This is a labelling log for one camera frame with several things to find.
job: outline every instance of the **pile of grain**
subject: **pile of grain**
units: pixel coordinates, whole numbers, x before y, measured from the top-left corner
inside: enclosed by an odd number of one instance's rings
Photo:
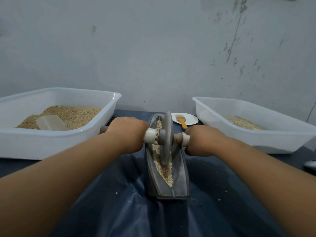
[[[238,116],[235,116],[237,118],[239,118],[239,120],[229,120],[231,123],[233,123],[236,126],[248,129],[248,130],[255,130],[255,131],[263,131],[264,129],[254,123],[252,123],[251,121],[245,119],[245,118],[241,118]]]
[[[161,128],[162,128],[161,121],[158,120],[156,130],[160,130]],[[167,163],[166,165],[161,164],[159,146],[160,145],[153,145],[154,163],[156,165],[158,172],[164,179],[164,181],[168,184],[168,186],[172,187],[173,179],[172,179],[172,174],[171,174],[171,169],[172,169],[171,158],[170,158],[170,162]]]
[[[27,117],[24,121],[22,121],[21,124],[17,126],[17,128],[39,130],[39,127],[36,124],[36,119],[38,117],[46,115],[57,115],[63,122],[65,122],[68,130],[74,130],[88,124],[100,111],[101,109],[96,107],[72,107],[66,105],[54,105],[48,107],[40,115],[31,115]]]

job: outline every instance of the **person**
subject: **person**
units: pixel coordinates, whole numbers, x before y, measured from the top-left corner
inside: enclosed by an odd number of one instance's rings
[[[148,124],[116,118],[107,132],[0,179],[0,236],[47,236],[118,156],[140,151]],[[315,235],[316,178],[210,126],[186,131],[188,155],[222,159],[293,236]]]

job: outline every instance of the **person's right arm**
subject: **person's right arm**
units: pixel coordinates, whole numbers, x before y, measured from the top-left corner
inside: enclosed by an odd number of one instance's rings
[[[188,155],[222,159],[290,235],[316,235],[316,177],[216,128],[196,125],[186,133],[190,135]]]

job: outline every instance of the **grinder base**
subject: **grinder base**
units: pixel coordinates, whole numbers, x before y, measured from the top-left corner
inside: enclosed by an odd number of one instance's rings
[[[164,114],[154,113],[149,124],[150,128],[157,127],[157,121],[163,120]],[[173,185],[170,188],[158,172],[153,159],[152,144],[145,145],[145,158],[148,169],[147,188],[149,196],[157,199],[187,199],[189,191],[189,175],[186,168],[184,152],[177,145],[172,145],[172,178]]]

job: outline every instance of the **plastic container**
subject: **plastic container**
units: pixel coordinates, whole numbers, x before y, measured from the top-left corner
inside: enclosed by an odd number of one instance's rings
[[[193,97],[197,117],[205,125],[221,130],[267,154],[288,154],[316,136],[316,126],[279,112],[236,99]],[[223,116],[240,116],[266,131],[235,126]]]
[[[0,156],[44,159],[98,135],[114,113],[121,94],[72,88],[46,88],[0,98]],[[92,106],[101,111],[85,126],[71,131],[14,128],[26,117],[52,105]]]

